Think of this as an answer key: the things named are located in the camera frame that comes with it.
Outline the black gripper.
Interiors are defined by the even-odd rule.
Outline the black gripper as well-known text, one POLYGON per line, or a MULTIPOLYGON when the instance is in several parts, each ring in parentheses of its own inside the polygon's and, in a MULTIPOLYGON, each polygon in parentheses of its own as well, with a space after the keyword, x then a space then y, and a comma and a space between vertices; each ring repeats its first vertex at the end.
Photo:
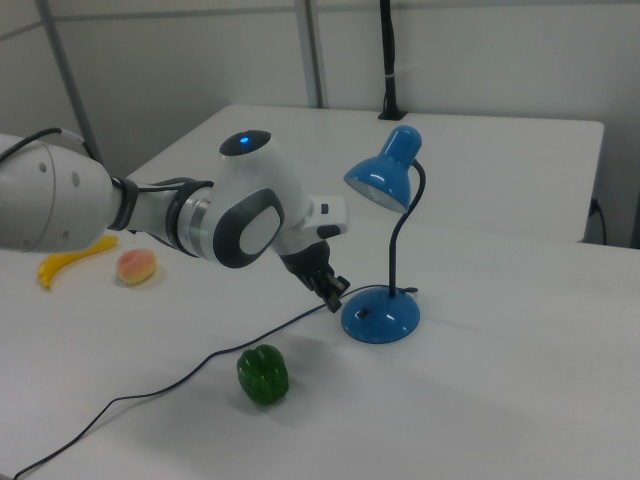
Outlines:
POLYGON ((341 297, 349 288, 342 276, 334 276, 329 264, 330 247, 327 241, 314 243, 300 252, 280 255, 285 268, 310 291, 315 292, 327 309, 335 313, 342 306, 341 297))

